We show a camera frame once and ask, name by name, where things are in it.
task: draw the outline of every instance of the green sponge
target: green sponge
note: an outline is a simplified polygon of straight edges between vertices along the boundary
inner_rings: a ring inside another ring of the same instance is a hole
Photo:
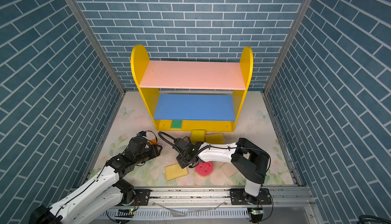
[[[171,129],[181,129],[182,121],[181,120],[173,120],[171,123]]]

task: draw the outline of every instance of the blue brick wallpaper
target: blue brick wallpaper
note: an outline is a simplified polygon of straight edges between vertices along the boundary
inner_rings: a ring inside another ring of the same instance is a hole
[[[269,98],[325,223],[391,219],[391,0],[312,0]]]
[[[254,52],[262,90],[302,0],[77,0],[127,90],[134,45],[154,60],[238,62]]]
[[[0,0],[0,223],[77,187],[119,92],[64,0]]]

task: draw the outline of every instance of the metal track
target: metal track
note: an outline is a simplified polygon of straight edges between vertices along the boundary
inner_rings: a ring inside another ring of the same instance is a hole
[[[94,48],[95,52],[100,58],[100,61],[105,66],[107,72],[109,73],[110,77],[113,79],[115,85],[117,86],[118,90],[122,95],[125,94],[125,89],[121,84],[121,81],[118,79],[117,74],[115,74],[115,71],[113,67],[111,66],[105,52],[102,49],[102,46],[100,46],[99,41],[97,40],[94,32],[92,31],[90,24],[87,22],[87,19],[85,18],[83,12],[80,9],[80,6],[77,4],[76,0],[65,0],[66,4],[72,11],[73,15],[75,16],[77,22],[79,23],[81,29],[84,31],[85,35],[87,36],[88,40],[90,41],[92,47]]]
[[[231,188],[243,186],[225,187],[152,187],[148,207],[160,208],[215,208],[232,207],[230,199]],[[298,186],[268,186],[273,197],[274,206],[312,207],[314,200],[308,187]],[[243,204],[242,207],[253,207],[251,204]]]
[[[247,207],[254,205],[231,205],[230,188],[225,187],[153,187],[147,206],[140,206],[134,216],[126,220],[160,221],[175,219],[213,219],[213,218],[248,218]],[[308,187],[267,186],[274,201],[274,208],[301,207],[305,209],[309,223],[322,221]],[[262,205],[265,209],[271,205]],[[111,218],[118,215],[116,206],[108,210]],[[107,219],[102,213],[97,219]]]
[[[293,21],[293,24],[288,32],[287,38],[284,42],[284,45],[281,48],[280,53],[278,54],[276,63],[270,73],[269,79],[266,82],[266,86],[264,89],[265,94],[267,94],[271,88],[271,85],[273,84],[274,79],[277,76],[278,70],[280,69],[282,62],[284,62],[285,56],[288,53],[288,50],[292,44],[294,36],[296,36],[297,30],[299,30],[300,24],[302,20],[304,19],[305,13],[308,10],[308,7],[310,6],[312,0],[303,0],[301,3],[299,10],[297,11],[297,15],[295,17],[295,20]]]
[[[173,212],[164,208],[145,208],[141,207],[134,212],[132,218],[125,218],[133,221],[163,221],[163,220],[178,220],[178,219],[219,219],[219,218],[248,218],[247,208],[242,207],[229,207],[229,208],[217,208],[215,210],[197,211],[196,209],[189,208],[176,208],[173,209],[178,213],[173,215]],[[107,214],[112,219],[118,214],[118,209],[111,208],[107,211]],[[97,219],[107,219],[106,213],[102,213]]]

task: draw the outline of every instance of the floor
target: floor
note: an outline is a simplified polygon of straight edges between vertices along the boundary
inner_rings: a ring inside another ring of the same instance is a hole
[[[130,138],[136,136],[138,132],[146,130],[151,130],[157,134],[139,92],[127,92],[91,176],[104,166],[106,160],[122,152]],[[176,131],[167,131],[167,133],[175,138],[183,138],[191,134],[191,132]],[[247,93],[235,131],[223,133],[223,136],[225,143],[237,142],[241,137],[247,138],[270,154],[271,166],[265,178],[265,185],[293,184],[260,92]],[[163,146],[161,155],[147,161],[141,167],[135,167],[133,172],[124,177],[125,180],[136,187],[223,186],[244,185],[246,183],[246,179],[239,172],[227,178],[222,170],[222,165],[229,163],[222,162],[208,163],[207,167],[210,169],[208,174],[196,171],[197,168],[188,168],[187,176],[167,181],[164,167],[177,163],[176,156],[178,153],[159,137],[158,143]],[[232,164],[229,164],[223,166],[223,168],[231,166]]]

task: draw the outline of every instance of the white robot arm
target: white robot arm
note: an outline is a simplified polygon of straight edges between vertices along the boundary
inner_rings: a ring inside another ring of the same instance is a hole
[[[258,193],[270,166],[270,156],[265,151],[244,138],[231,144],[192,144],[164,132],[158,134],[178,151],[177,161],[182,168],[190,164],[190,168],[195,167],[198,161],[232,163],[247,179],[244,199],[249,203],[258,203]],[[49,208],[38,207],[31,214],[29,224],[87,224],[117,204],[126,205],[135,201],[134,186],[123,177],[133,171],[135,165],[158,157],[162,149],[156,143],[150,144],[142,135],[132,138],[123,153],[108,160],[100,173],[76,191]],[[174,143],[163,135],[173,139]]]

